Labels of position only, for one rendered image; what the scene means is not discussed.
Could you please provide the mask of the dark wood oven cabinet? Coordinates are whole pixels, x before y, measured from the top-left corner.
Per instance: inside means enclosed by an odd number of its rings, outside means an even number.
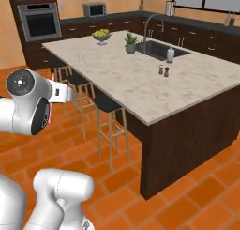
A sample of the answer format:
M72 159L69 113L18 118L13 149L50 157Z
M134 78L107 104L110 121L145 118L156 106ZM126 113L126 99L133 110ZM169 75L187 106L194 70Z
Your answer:
M50 63L50 57L48 51L44 48L43 43L50 42L53 40L59 40L62 38L49 38L43 40L35 40L27 42L23 32L23 26L21 23L20 13L18 11L18 5L29 5L29 4L44 4L44 3L55 3L56 0L9 0L17 30L19 33L22 51L25 58L26 65L33 70L45 69Z

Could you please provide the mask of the dark wood marble-top kitchen island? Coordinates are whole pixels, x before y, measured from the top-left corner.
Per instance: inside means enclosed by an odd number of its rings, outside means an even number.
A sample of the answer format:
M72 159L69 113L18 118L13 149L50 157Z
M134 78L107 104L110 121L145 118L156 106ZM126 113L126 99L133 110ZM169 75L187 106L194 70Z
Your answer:
M160 61L127 54L125 36L114 32L104 46L84 37L44 47L126 109L128 129L142 141L141 194L150 198L237 138L240 65L187 50L164 77Z

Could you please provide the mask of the black seat wooden bar stool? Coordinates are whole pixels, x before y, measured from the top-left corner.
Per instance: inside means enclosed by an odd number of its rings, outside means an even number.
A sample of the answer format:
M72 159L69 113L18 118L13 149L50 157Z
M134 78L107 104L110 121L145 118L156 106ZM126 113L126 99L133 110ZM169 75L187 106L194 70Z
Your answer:
M97 106L97 135L98 135L98 155L101 156L101 138L109 143L110 167L113 169L113 146L118 147L118 137L123 134L126 139L127 160L130 161L129 141L128 141L128 125L125 109L107 95L97 95L94 98ZM123 128L116 123L116 113L122 113ZM106 123L101 122L101 113L108 114Z
M75 90L75 112L80 112L82 117L82 126L84 126L84 110L87 109L92 114L95 106L95 90L93 84L83 78L80 74L72 74L68 77L70 85ZM83 138L86 138L85 127L82 128Z
M59 59L51 60L51 72L56 82L67 83L68 76L72 73L71 68Z

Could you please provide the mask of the grey curved tap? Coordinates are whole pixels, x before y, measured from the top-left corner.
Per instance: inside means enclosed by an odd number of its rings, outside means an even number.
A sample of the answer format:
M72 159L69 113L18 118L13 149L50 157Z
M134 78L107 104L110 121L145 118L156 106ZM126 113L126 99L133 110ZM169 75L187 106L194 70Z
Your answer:
M145 22L145 26L144 26L144 35L143 35L143 53L146 54L146 33L147 33L147 26L150 22L150 20L159 15L159 13L154 13L152 14L151 16L149 16L149 18L146 20ZM164 20L161 19L161 32L163 33L164 32Z

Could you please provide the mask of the dark wood base cupboard run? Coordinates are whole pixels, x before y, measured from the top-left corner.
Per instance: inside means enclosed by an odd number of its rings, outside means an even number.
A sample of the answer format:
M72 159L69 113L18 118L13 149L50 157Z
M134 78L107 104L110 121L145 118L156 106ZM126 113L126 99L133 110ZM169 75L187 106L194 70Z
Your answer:
M145 23L151 15L151 12L133 11L65 19L60 24L63 38L90 36L100 28L111 32L128 30L143 36ZM145 35L240 65L240 27L157 14L148 23Z

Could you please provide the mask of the dark sink basin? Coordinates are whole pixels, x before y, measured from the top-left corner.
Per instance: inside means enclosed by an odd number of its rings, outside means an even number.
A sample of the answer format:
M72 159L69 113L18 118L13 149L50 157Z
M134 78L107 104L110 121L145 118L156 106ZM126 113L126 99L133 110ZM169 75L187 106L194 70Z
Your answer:
M167 51L172 46L158 43L153 40L146 41L146 55L151 56L160 61L167 61ZM143 54L143 42L136 44L136 50ZM174 48L174 58L188 54L188 51Z

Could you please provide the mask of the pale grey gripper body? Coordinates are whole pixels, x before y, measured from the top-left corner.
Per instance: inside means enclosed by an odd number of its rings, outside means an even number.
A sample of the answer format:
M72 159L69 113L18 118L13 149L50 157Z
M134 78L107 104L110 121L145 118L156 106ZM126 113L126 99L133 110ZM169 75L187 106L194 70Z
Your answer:
M75 100L75 90L72 87L67 88L67 102L73 102Z

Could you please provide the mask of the white paper towel roll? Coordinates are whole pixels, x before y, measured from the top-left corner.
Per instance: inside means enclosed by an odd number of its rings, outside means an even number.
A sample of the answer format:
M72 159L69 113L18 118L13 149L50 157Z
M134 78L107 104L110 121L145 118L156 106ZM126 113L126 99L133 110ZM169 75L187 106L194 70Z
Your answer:
M167 1L166 8L165 8L165 15L166 16L173 16L175 14L175 2L174 1Z

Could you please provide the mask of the steel wall oven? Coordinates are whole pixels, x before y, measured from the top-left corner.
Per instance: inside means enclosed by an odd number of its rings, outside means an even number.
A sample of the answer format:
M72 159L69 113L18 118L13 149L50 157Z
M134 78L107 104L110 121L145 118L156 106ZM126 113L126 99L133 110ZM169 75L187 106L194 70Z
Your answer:
M55 3L18 5L27 42L62 36Z

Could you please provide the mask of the white soap dispenser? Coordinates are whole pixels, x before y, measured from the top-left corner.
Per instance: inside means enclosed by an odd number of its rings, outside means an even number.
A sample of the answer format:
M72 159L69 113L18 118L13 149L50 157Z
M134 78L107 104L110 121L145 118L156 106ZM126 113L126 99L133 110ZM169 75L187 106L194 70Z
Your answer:
M167 62L168 62L168 63L172 63L172 62L173 62L174 53L175 53L174 48L170 47L170 48L168 49L168 51L167 51Z

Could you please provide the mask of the green potted plant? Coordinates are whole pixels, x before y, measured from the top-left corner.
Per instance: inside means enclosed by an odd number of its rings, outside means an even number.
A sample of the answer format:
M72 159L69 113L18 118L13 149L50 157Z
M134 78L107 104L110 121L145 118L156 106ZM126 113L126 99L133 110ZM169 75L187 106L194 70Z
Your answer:
M130 32L127 32L127 37L125 38L125 42L126 42L126 52L128 54L134 54L137 38L134 37Z

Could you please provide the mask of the grey fruit bowl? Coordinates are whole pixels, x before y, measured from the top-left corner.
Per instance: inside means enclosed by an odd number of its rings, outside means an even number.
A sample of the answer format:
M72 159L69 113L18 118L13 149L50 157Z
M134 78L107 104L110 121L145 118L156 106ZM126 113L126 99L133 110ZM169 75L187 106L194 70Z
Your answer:
M108 34L106 36L103 37L97 37L97 36L93 36L93 38L97 41L97 44L102 46L102 45L106 45L107 44L107 40L110 38L111 34Z

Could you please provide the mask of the grey microwave oven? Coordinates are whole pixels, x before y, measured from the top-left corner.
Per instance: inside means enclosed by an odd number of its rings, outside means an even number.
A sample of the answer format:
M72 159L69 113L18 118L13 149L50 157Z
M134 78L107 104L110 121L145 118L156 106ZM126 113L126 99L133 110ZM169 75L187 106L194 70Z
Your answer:
M84 16L88 18L104 16L107 13L105 3L85 3L82 8Z

